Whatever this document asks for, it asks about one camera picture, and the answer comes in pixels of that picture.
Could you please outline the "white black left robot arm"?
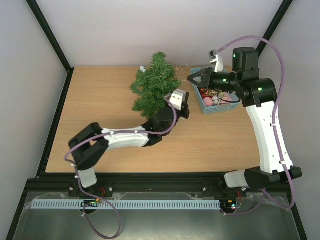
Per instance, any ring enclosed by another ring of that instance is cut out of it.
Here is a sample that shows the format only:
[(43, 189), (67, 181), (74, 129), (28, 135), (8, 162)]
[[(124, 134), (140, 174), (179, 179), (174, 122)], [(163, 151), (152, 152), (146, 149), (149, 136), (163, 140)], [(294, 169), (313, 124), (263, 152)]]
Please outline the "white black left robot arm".
[(95, 165), (106, 151), (126, 147), (151, 147), (170, 134), (180, 118), (188, 119), (190, 115), (189, 93), (181, 89), (167, 94), (163, 100), (165, 106), (135, 128), (102, 128), (97, 122), (89, 124), (68, 143), (76, 169), (76, 177), (85, 189), (94, 186), (98, 180)]

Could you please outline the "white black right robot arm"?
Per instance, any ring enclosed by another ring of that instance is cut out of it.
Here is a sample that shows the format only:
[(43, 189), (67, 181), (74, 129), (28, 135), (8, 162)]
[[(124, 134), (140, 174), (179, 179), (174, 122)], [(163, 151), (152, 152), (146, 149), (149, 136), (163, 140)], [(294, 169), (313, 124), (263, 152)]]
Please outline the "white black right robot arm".
[(259, 53), (253, 47), (233, 50), (232, 71), (225, 72), (221, 55), (209, 52), (212, 67), (188, 76), (195, 86), (217, 92), (235, 93), (252, 122), (259, 150), (259, 166), (228, 172), (218, 191), (229, 196), (236, 188), (261, 190), (302, 177), (302, 169), (289, 157), (274, 110), (278, 94), (270, 78), (260, 78)]

